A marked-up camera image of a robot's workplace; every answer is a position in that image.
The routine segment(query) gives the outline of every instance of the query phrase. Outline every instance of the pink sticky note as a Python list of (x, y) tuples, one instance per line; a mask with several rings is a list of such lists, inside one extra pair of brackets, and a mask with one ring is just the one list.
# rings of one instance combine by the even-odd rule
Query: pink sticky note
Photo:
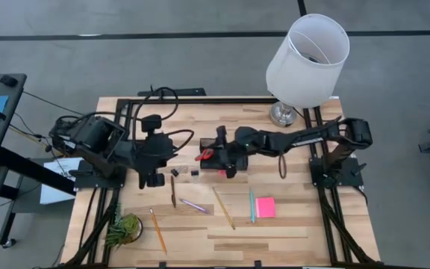
[(257, 217), (276, 217), (275, 198), (257, 198)]

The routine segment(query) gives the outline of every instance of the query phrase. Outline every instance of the wooden tabletop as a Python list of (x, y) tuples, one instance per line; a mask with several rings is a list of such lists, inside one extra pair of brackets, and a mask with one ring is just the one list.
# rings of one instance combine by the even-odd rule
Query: wooden tabletop
[[(117, 97), (102, 97), (97, 111), (115, 111)], [(290, 150), (286, 155), (287, 177), (278, 175), (278, 159), (262, 155), (249, 157), (249, 169), (239, 171), (233, 179), (226, 179), (216, 171), (201, 170), (199, 183), (194, 183), (191, 170), (197, 170), (199, 163), (194, 158), (199, 154), (199, 139), (215, 138), (216, 127), (225, 125), (227, 140), (234, 139), (239, 126), (250, 126), (272, 132), (294, 132), (305, 129), (301, 117), (288, 128), (274, 126), (268, 117), (268, 104), (181, 104), (177, 112), (163, 121), (162, 131), (192, 129), (195, 136), (171, 159), (167, 167), (159, 169), (165, 174), (166, 184), (160, 188), (138, 188), (138, 176), (133, 170), (127, 175), (119, 202), (123, 214), (134, 213), (142, 220), (145, 229), (134, 243), (112, 249), (110, 266), (136, 267), (158, 266), (253, 266), (255, 260), (263, 265), (329, 265), (323, 221), (317, 189), (311, 184), (308, 167), (310, 152), (308, 146)], [(170, 113), (173, 105), (144, 105), (140, 116)], [(334, 119), (342, 114), (339, 99), (330, 99), (321, 106), (324, 120)], [(137, 127), (137, 139), (145, 137)], [(172, 136), (175, 145), (186, 139), (186, 134)], [(181, 202), (173, 208), (170, 199), (170, 174), (172, 168), (183, 167), (175, 179), (175, 193), (178, 198), (194, 202), (210, 210), (206, 215)], [(215, 187), (228, 213), (234, 221), (233, 230), (223, 214), (212, 191)], [(256, 197), (274, 197), (275, 218), (258, 218), (250, 221), (249, 188)], [(379, 259), (370, 216), (364, 198), (348, 187), (338, 188), (343, 207), (346, 228), (354, 239), (373, 259)], [(62, 262), (68, 261), (78, 249), (82, 224), (93, 190), (77, 193), (72, 211)], [(94, 199), (85, 237), (93, 228), (97, 197)], [(162, 251), (149, 208), (153, 208), (167, 248)], [(334, 230), (338, 259), (343, 261), (339, 235)], [(96, 261), (102, 258), (103, 231), (98, 245)]]

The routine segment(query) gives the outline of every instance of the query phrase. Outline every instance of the purple pen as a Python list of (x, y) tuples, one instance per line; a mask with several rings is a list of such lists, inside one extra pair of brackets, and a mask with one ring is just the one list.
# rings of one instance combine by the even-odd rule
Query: purple pen
[(205, 208), (202, 208), (202, 207), (200, 207), (198, 205), (194, 205), (194, 204), (192, 204), (191, 202), (189, 202), (187, 200), (183, 200), (182, 198), (179, 198), (179, 200), (180, 200), (180, 202), (186, 203), (186, 204), (188, 204), (188, 205), (190, 205), (190, 206), (192, 206), (194, 208), (197, 208), (198, 210), (200, 210), (200, 211), (202, 211), (202, 212), (204, 212), (206, 214), (210, 214), (210, 212), (207, 209), (205, 209)]

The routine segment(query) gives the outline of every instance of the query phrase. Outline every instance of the silver lamp base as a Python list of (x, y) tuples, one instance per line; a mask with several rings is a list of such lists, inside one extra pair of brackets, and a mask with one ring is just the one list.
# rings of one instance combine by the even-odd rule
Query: silver lamp base
[(288, 127), (296, 120), (296, 112), (289, 105), (276, 102), (269, 110), (269, 118), (278, 127)]

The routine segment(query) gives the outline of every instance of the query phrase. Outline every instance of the green plant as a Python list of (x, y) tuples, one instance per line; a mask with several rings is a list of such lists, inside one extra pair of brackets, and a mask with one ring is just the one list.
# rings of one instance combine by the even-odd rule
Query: green plant
[(135, 214), (122, 216), (120, 204), (116, 207), (116, 217), (114, 224), (109, 226), (109, 233), (105, 238), (105, 243), (109, 247), (119, 248), (123, 244), (133, 242), (140, 232), (139, 218)]

